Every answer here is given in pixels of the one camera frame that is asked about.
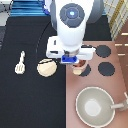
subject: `white bowl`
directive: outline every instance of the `white bowl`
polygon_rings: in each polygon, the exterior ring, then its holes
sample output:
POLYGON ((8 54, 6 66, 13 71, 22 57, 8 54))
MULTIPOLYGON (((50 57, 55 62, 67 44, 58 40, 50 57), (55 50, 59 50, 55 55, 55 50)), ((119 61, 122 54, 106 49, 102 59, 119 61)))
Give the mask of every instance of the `white bowl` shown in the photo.
POLYGON ((76 98, 76 112, 79 118, 93 128, 110 124, 115 116, 112 97, 99 87, 87 87, 76 98))

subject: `bowl rim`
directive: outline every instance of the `bowl rim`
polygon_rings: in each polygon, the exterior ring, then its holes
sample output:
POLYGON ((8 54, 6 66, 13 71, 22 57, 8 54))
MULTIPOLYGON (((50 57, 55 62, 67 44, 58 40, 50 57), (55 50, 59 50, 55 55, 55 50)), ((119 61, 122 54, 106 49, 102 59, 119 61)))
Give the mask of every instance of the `bowl rim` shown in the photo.
POLYGON ((112 98, 112 97, 109 95, 109 93, 108 93, 107 91, 105 91, 104 89, 102 89, 102 88, 100 88, 100 87, 86 87, 86 88, 84 88, 82 91, 80 91, 80 93, 77 95, 77 98, 76 98, 75 106, 76 106, 77 115, 79 116, 79 118, 80 118, 85 124, 87 124, 87 125, 90 126, 90 127, 94 127, 94 128, 102 128, 102 127, 105 127, 105 126, 109 125, 109 124, 113 121, 113 119, 114 119, 114 117, 115 117, 115 109, 113 109, 113 114, 112 114, 111 119, 110 119, 107 123, 105 123, 104 125, 100 125, 100 126, 91 125, 91 124, 87 123, 87 122, 81 117, 81 115, 79 114, 79 110, 78 110, 78 108, 77 108, 78 99, 79 99, 80 95, 81 95, 84 91, 89 90, 89 89, 98 89, 98 90, 103 91, 104 93, 106 93, 106 94, 108 95, 108 97, 109 97, 110 100, 112 101, 112 104, 114 105, 114 100, 113 100, 113 98, 112 98))

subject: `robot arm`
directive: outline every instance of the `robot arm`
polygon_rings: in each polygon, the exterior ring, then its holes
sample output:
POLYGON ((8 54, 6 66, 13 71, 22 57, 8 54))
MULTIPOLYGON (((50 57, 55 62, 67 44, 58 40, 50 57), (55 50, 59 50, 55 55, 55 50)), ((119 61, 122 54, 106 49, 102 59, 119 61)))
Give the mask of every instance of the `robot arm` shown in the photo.
POLYGON ((102 0, 53 0, 50 14, 57 36, 49 37, 46 56, 61 58, 61 63, 91 60, 95 48, 83 47, 85 28, 100 18, 103 5, 102 0))

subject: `round black disk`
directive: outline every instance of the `round black disk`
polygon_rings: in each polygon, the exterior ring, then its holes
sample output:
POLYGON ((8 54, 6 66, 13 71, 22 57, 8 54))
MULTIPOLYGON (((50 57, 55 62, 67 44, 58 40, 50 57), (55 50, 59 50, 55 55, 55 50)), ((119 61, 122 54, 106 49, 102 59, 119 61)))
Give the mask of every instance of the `round black disk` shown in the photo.
POLYGON ((103 76, 112 76, 115 72, 114 66, 109 62, 102 62, 98 66, 100 74, 103 76))
POLYGON ((89 64, 87 65, 86 69, 80 74, 80 76, 87 76, 89 75, 89 73, 91 72, 91 68, 89 66, 89 64))
POLYGON ((106 45, 99 45, 96 48, 96 54, 99 57, 106 58, 111 55, 111 49, 106 45))

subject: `wooden table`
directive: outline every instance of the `wooden table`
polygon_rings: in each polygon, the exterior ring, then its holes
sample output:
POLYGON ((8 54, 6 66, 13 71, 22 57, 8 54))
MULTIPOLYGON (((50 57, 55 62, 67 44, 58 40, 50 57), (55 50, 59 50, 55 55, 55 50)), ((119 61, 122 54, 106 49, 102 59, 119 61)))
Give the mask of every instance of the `wooden table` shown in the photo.
MULTIPOLYGON (((79 119, 75 110, 76 97, 86 87, 100 87, 106 90, 112 96, 115 103, 120 103, 125 99, 124 92, 126 92, 126 87, 115 42, 86 41, 84 44, 95 47, 107 45, 111 48, 111 55, 107 58, 101 58, 94 53, 93 59, 89 61, 91 72, 85 77, 74 75, 71 69, 68 66, 66 67, 66 128, 90 128, 79 119), (115 73, 113 76, 102 76, 99 73, 98 65, 101 62, 110 62, 114 65, 115 73)), ((128 128, 128 111, 120 112, 116 110, 114 120, 106 128, 128 128)))

